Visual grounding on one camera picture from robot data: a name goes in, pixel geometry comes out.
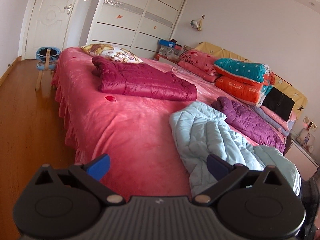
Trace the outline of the teal polka dot quilt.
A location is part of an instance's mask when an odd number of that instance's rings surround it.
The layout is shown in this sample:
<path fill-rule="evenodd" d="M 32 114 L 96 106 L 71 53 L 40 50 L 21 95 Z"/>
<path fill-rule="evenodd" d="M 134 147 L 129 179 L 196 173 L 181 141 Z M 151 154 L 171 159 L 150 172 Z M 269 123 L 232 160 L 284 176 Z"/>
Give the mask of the teal polka dot quilt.
<path fill-rule="evenodd" d="M 250 63 L 230 58 L 221 58 L 214 62 L 214 68 L 220 75 L 249 85 L 273 85 L 274 74 L 268 65 Z"/>

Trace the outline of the stacked shoe boxes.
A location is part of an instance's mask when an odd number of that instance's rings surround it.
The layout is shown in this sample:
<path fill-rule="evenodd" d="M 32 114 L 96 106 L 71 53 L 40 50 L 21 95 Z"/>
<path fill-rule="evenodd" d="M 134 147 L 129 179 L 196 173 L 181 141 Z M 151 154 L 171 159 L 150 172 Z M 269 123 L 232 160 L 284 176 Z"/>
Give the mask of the stacked shoe boxes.
<path fill-rule="evenodd" d="M 159 61 L 160 58 L 164 58 L 170 61 L 178 62 L 180 60 L 180 51 L 182 46 L 167 40 L 158 41 L 159 50 L 155 56 L 155 59 Z"/>

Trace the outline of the purple down jacket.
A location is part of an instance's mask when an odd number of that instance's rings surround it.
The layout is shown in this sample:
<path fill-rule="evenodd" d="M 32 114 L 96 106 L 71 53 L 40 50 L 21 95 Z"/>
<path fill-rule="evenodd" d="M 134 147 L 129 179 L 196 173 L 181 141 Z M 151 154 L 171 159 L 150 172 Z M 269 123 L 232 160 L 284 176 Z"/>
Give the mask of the purple down jacket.
<path fill-rule="evenodd" d="M 212 103 L 212 107 L 226 116 L 227 124 L 251 140 L 259 145 L 275 147 L 281 153 L 284 152 L 285 143 L 278 132 L 242 103 L 220 96 Z"/>

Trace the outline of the maroon down jacket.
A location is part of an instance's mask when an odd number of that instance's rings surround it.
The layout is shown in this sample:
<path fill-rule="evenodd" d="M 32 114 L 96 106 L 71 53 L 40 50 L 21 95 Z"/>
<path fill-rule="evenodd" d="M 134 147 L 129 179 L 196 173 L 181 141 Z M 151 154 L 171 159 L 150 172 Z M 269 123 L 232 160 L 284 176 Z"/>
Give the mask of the maroon down jacket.
<path fill-rule="evenodd" d="M 101 56 L 93 57 L 92 63 L 93 73 L 100 77 L 98 90 L 102 93 L 171 101 L 197 99 L 196 86 L 173 72 L 163 72 L 146 63 L 109 61 Z"/>

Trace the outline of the wall lamp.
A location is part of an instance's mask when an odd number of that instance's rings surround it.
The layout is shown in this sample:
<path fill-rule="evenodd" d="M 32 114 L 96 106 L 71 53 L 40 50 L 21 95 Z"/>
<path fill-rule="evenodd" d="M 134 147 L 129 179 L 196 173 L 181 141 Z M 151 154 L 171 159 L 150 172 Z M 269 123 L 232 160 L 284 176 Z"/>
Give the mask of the wall lamp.
<path fill-rule="evenodd" d="M 191 27 L 196 29 L 197 31 L 201 31 L 204 18 L 205 18 L 205 15 L 202 15 L 201 18 L 199 18 L 198 20 L 191 20 L 190 22 Z"/>

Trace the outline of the photo frame on nightstand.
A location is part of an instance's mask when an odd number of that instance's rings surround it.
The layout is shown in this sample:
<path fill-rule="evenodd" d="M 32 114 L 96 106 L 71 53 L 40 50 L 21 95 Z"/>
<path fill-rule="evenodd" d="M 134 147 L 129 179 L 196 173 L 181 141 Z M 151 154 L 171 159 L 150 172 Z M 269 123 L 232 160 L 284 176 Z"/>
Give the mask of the photo frame on nightstand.
<path fill-rule="evenodd" d="M 302 145 L 304 147 L 310 147 L 313 145 L 315 137 L 312 135 L 312 133 L 309 129 L 304 128 L 301 131 L 300 139 L 301 139 Z"/>

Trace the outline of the orange folded quilt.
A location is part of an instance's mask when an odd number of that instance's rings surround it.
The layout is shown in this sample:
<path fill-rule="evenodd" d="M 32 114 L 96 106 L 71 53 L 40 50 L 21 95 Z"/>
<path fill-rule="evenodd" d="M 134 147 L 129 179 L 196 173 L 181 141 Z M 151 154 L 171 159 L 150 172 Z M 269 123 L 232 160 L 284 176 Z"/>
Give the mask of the orange folded quilt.
<path fill-rule="evenodd" d="M 249 85 L 226 76 L 219 77 L 215 81 L 215 85 L 234 98 L 255 107 L 260 107 L 263 104 L 267 94 L 273 88 L 272 85 Z"/>

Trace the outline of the yellow padded headboard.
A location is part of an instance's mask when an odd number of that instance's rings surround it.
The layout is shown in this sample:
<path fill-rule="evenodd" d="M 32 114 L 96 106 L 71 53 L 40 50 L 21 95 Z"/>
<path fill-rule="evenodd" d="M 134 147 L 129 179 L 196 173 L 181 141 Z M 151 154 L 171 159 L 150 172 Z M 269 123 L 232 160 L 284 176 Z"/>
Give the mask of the yellow padded headboard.
<path fill-rule="evenodd" d="M 226 57 L 226 58 L 232 58 L 232 59 L 237 59 L 241 61 L 251 62 L 245 57 L 242 57 L 236 53 L 228 51 L 227 49 L 221 48 L 209 42 L 200 42 L 195 47 L 195 49 L 201 52 L 207 53 L 209 55 L 212 55 L 214 57 L 219 57 L 219 58 Z M 296 114 L 296 120 L 298 120 L 300 116 L 303 114 L 303 111 L 306 108 L 306 105 L 308 103 L 306 96 L 303 93 L 301 93 L 298 89 L 293 87 L 291 83 L 288 83 L 284 78 L 280 77 L 277 74 L 274 74 L 274 75 L 276 78 L 276 83 L 274 84 L 274 87 L 276 87 L 276 89 L 286 94 L 295 102 L 295 105 L 292 110 Z"/>

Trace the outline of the cartoon print pillow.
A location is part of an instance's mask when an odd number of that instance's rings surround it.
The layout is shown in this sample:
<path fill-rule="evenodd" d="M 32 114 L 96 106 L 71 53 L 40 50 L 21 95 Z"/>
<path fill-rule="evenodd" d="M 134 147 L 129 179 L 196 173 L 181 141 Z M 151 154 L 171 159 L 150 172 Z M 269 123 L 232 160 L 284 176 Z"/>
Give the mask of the cartoon print pillow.
<path fill-rule="evenodd" d="M 80 49 L 88 55 L 101 56 L 109 61 L 120 63 L 143 63 L 143 61 L 130 51 L 111 44 L 90 44 L 81 46 Z"/>

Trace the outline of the folded pink grey blankets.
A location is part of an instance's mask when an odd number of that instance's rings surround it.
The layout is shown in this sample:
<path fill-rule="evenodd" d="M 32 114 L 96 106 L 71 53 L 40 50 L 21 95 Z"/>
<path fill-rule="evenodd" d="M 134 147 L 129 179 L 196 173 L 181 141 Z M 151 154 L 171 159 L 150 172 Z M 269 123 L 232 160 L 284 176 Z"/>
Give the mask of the folded pink grey blankets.
<path fill-rule="evenodd" d="M 293 111 L 291 112 L 289 119 L 285 121 L 265 106 L 256 107 L 249 105 L 249 107 L 285 137 L 289 135 L 297 119 L 296 114 Z"/>

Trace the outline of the pink bedspread bed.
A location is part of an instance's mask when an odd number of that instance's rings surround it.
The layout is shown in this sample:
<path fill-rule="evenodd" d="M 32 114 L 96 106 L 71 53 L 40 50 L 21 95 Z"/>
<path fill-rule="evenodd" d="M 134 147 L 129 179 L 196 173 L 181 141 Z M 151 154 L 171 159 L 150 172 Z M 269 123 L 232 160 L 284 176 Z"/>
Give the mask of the pink bedspread bed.
<path fill-rule="evenodd" d="M 126 199 L 192 197 L 169 123 L 173 113 L 192 102 L 101 93 L 93 69 L 89 55 L 67 48 L 54 75 L 66 144 L 75 148 L 76 161 L 87 163 L 108 154 L 111 168 L 103 183 Z"/>

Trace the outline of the white sliding wardrobe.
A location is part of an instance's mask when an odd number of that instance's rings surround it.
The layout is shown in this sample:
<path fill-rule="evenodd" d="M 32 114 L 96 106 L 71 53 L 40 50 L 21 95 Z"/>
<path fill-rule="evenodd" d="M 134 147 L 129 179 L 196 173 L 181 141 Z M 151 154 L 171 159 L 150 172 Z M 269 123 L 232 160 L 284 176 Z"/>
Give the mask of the white sliding wardrobe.
<path fill-rule="evenodd" d="M 99 0 L 87 44 L 106 43 L 151 59 L 171 40 L 185 0 Z"/>

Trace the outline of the black folded cloth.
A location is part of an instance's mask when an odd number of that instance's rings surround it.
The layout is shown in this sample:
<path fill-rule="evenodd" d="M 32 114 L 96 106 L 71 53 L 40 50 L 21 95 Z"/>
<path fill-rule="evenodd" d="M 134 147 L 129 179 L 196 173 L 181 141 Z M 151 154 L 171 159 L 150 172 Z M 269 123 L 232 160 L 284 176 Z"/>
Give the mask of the black folded cloth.
<path fill-rule="evenodd" d="M 289 120 L 295 101 L 273 87 L 265 97 L 263 106 L 276 113 L 284 121 Z"/>

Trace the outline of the light blue down jacket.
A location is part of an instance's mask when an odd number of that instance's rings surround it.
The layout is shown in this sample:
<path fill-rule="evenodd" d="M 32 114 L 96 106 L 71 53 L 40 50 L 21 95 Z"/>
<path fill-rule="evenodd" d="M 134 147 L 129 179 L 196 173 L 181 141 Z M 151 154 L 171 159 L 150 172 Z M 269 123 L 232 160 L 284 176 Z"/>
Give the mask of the light blue down jacket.
<path fill-rule="evenodd" d="M 274 147 L 252 146 L 225 119 L 225 114 L 199 101 L 170 116 L 172 136 L 189 173 L 191 195 L 200 194 L 218 181 L 207 168 L 210 154 L 231 165 L 243 164 L 250 170 L 262 171 L 267 165 L 274 165 L 299 195 L 302 179 L 295 164 Z"/>

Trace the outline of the white nightstand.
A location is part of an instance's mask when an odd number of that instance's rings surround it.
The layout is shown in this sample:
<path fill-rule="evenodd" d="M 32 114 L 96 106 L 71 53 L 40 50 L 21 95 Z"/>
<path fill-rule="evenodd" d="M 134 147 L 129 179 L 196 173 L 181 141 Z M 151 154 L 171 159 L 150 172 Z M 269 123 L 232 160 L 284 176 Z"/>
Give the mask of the white nightstand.
<path fill-rule="evenodd" d="M 287 137 L 284 157 L 295 164 L 303 180 L 309 180 L 318 171 L 319 165 L 315 157 L 300 146 L 296 136 L 292 133 Z"/>

